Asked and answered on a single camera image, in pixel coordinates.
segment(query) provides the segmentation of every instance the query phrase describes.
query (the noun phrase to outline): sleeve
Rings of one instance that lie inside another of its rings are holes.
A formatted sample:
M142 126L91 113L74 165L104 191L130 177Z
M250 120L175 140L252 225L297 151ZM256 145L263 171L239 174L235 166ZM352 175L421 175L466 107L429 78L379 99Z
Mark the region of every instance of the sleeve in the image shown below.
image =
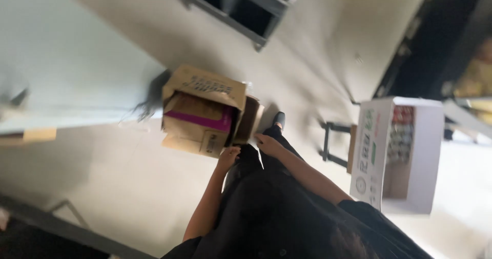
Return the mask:
M189 239L177 245L174 249L171 249L171 251L169 251L161 259L189 259L195 253L195 250L201 240L202 237Z
M343 200L338 206L405 253L418 258L432 258L398 226L370 204L362 201Z

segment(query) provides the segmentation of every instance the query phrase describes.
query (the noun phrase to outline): woman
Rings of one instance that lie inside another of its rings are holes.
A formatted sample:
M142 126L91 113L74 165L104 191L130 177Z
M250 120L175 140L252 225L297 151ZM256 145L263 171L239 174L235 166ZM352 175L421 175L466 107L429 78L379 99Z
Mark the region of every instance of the woman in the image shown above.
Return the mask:
M430 258L304 162L284 127L279 112L255 135L264 169L251 145L221 154L183 243L163 258Z

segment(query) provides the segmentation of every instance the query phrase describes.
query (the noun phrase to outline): dark hair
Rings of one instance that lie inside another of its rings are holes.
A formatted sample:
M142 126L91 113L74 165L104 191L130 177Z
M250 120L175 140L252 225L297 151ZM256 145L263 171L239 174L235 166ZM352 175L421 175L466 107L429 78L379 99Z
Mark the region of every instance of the dark hair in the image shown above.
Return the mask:
M362 242L361 236L344 225L337 225L330 242L336 258L379 259L371 247Z

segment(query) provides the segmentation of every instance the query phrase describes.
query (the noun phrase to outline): concrete floor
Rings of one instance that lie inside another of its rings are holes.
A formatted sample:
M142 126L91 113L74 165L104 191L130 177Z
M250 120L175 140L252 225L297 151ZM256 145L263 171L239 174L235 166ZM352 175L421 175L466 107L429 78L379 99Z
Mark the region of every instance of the concrete floor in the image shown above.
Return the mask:
M345 169L317 154L324 133L316 119L357 120L350 98L372 96L421 2L298 0L258 54L244 36L197 8L185 10L178 0L78 1L166 67L188 63L252 82L252 94L269 112L286 112L284 135L292 146L345 191ZM181 241L216 160L161 148L159 120L146 125L150 132L142 124L64 129L54 142L1 149L0 187L40 207L68 198L92 230L162 256ZM332 145L346 157L347 138L336 136ZM447 241L425 237L429 220L447 213L434 216L394 220L435 256L465 258L480 249L476 241L459 246L464 234L472 235L467 225ZM450 222L435 222L434 228L442 232Z

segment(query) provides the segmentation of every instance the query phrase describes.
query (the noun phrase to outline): white box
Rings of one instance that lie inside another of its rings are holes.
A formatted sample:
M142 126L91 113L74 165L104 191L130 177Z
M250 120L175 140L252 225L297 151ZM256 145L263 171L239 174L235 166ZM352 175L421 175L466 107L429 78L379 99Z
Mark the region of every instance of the white box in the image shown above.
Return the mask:
M414 107L413 147L407 165L386 169L395 105ZM350 194L383 213L430 214L443 132L440 101L395 97L361 103Z

